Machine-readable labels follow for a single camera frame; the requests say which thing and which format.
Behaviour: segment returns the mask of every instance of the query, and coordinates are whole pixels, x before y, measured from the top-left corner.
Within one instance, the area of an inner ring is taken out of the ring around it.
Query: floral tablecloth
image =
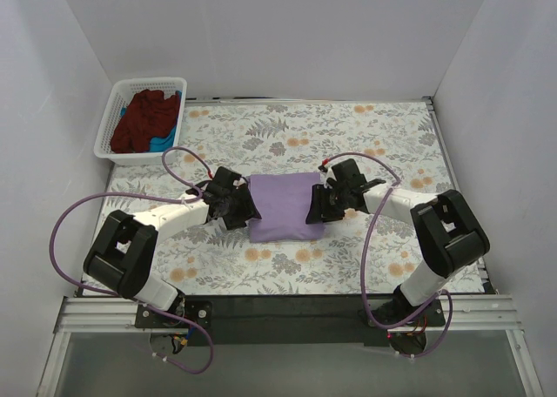
[[[180,144],[199,153],[216,170],[243,175],[315,172],[323,158],[362,151],[387,162],[402,187],[443,192],[452,187],[426,105],[258,104],[189,106]],[[372,161],[356,158],[368,179],[391,180]],[[201,181],[205,170],[189,154],[172,164],[183,178]],[[109,190],[176,198],[184,187],[162,165],[115,166]],[[106,199],[99,223],[115,209],[141,212],[158,206],[143,200]],[[227,232],[211,222],[166,240],[152,271],[187,294],[358,293],[359,262],[370,216],[349,210],[312,242],[251,244],[248,229]],[[370,293],[390,293],[421,260],[410,225],[379,218],[366,268]],[[483,292],[477,267],[453,279],[451,292]]]

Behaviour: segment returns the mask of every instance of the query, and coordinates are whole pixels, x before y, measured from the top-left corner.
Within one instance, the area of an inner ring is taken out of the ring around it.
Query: white wall
[[[188,95],[433,95],[483,0],[67,0],[109,78]]]
[[[0,394],[37,391],[64,294],[50,229],[64,208],[102,191],[92,154],[111,84],[64,0],[0,0]],[[57,252],[74,275],[99,204],[63,227]]]
[[[547,396],[557,395],[557,0],[486,0],[435,96]]]

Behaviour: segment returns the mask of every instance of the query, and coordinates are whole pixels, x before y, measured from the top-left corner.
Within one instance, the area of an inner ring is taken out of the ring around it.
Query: laundry basket
[[[168,98],[176,93],[182,92],[180,98],[180,110],[176,123],[176,136],[174,136],[173,146],[178,145],[180,138],[180,127],[182,125],[182,115],[184,114],[185,90],[187,83],[181,77],[146,77],[139,79],[125,79],[114,84],[108,104],[104,110],[101,125],[98,128],[97,140],[93,151],[98,158],[107,158],[118,165],[160,165],[163,153],[160,151],[145,153],[114,153],[111,149],[111,139],[120,122],[120,111],[126,107],[133,96],[143,90],[164,91],[164,98]],[[169,153],[166,158],[171,162],[176,158],[175,151]]]

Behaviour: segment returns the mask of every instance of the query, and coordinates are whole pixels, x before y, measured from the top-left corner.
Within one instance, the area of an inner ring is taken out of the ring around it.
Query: purple cloth
[[[312,186],[320,182],[317,172],[251,175],[250,192],[261,220],[250,220],[250,241],[321,239],[325,225],[305,223]]]

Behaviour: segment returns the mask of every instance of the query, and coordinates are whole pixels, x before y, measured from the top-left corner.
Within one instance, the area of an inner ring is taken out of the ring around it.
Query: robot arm
[[[332,166],[325,185],[315,185],[306,223],[336,221],[345,209],[375,212],[389,185],[367,182],[353,159]],[[385,323],[404,319],[439,291],[461,268],[489,251],[489,240],[460,192],[425,194],[395,188],[382,215],[413,224],[424,260],[397,286],[393,300],[374,311]]]
[[[85,258],[84,271],[126,299],[137,299],[161,310],[175,310],[183,294],[151,273],[151,263],[159,243],[183,230],[223,218],[228,230],[244,227],[248,219],[260,219],[241,176],[218,168],[214,179],[199,184],[203,197],[190,190],[179,199],[182,204],[161,205],[147,212],[112,212]]]

